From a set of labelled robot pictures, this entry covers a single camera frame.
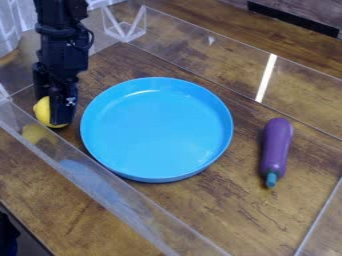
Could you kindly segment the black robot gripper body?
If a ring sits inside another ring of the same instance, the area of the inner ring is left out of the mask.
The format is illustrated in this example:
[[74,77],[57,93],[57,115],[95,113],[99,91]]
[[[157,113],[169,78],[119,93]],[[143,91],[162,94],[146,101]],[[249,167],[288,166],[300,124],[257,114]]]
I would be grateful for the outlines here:
[[41,34],[39,63],[55,77],[75,77],[89,68],[94,32],[82,20],[89,17],[86,0],[34,0]]

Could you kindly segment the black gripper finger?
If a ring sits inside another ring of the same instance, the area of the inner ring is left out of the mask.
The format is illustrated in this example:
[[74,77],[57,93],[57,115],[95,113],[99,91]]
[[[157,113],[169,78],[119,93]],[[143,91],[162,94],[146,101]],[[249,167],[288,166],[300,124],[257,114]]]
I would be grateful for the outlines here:
[[39,62],[32,65],[34,88],[37,99],[41,100],[49,95],[50,76]]
[[70,124],[74,120],[78,106],[78,82],[78,77],[51,82],[49,89],[50,123],[55,126]]

